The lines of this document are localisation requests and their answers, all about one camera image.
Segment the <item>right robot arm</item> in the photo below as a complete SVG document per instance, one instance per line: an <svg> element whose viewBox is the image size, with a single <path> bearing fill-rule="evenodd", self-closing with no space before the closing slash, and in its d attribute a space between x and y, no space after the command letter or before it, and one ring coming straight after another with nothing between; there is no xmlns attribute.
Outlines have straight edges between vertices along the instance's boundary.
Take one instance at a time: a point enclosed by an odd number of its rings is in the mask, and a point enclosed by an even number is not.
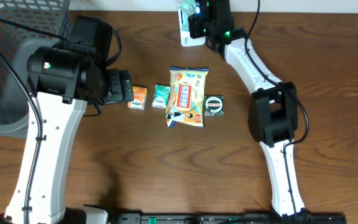
<svg viewBox="0 0 358 224"><path fill-rule="evenodd" d="M205 44L237 72L250 93L248 127L260 144L272 185L272 209L282 219L296 219L304 209L294 165L298 111L303 110L292 82L282 82L261 61L251 31L234 25L228 0L196 0L188 18L190 37Z"/></svg>

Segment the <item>yellow snack bag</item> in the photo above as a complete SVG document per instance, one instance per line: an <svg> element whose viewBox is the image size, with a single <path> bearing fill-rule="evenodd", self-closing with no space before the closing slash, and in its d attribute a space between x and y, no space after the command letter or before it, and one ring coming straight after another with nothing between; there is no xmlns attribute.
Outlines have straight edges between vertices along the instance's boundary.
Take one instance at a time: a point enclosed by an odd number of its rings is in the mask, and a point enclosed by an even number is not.
<svg viewBox="0 0 358 224"><path fill-rule="evenodd" d="M176 123L203 128L203 102L208 68L170 67L170 96L165 110L167 126Z"/></svg>

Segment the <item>green tissue packet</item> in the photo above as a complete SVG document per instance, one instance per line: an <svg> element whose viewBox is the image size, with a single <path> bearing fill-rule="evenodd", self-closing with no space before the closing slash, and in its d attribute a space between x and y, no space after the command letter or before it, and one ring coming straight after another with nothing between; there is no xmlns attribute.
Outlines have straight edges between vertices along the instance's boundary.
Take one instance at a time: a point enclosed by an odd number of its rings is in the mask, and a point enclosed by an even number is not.
<svg viewBox="0 0 358 224"><path fill-rule="evenodd" d="M169 86L155 85L152 107L165 109L167 107L169 96L170 96Z"/></svg>

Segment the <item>orange snack packet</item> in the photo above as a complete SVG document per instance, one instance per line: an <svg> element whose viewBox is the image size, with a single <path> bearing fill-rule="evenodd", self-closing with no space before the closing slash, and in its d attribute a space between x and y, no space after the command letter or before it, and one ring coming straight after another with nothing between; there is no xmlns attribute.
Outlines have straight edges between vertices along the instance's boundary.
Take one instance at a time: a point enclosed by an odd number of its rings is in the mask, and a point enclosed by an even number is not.
<svg viewBox="0 0 358 224"><path fill-rule="evenodd" d="M134 110L144 110L147 101L148 89L142 86L133 86L132 92L134 99L128 102L128 108Z"/></svg>

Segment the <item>black round-logo snack packet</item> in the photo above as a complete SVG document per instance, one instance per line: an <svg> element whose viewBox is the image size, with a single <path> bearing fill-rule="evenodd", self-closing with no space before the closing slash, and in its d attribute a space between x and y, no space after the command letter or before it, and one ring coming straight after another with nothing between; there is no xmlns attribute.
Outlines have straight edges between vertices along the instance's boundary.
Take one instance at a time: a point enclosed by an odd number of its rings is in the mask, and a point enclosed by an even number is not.
<svg viewBox="0 0 358 224"><path fill-rule="evenodd" d="M205 116L223 116L224 115L224 97L222 95L204 97L204 115Z"/></svg>

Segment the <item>light green snack packet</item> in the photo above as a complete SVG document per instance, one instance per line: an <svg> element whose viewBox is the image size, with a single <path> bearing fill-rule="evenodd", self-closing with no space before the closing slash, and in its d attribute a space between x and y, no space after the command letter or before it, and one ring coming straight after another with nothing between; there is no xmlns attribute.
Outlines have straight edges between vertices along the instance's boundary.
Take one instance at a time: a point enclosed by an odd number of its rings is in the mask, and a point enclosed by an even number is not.
<svg viewBox="0 0 358 224"><path fill-rule="evenodd" d="M193 14L199 13L199 7L195 0L182 0L179 3L179 8L181 10L182 18L182 29L184 31L189 31L189 22L188 18Z"/></svg>

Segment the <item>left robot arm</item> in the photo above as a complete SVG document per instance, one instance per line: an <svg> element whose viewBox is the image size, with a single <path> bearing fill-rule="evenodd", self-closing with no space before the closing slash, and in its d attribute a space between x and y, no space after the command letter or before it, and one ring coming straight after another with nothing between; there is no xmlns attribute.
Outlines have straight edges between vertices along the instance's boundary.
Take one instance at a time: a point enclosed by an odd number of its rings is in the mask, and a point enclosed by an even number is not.
<svg viewBox="0 0 358 224"><path fill-rule="evenodd" d="M62 41L25 58L33 92L15 192L0 223L112 223L105 208L68 209L65 188L73 141L89 104L133 99L131 75L111 68L109 44Z"/></svg>

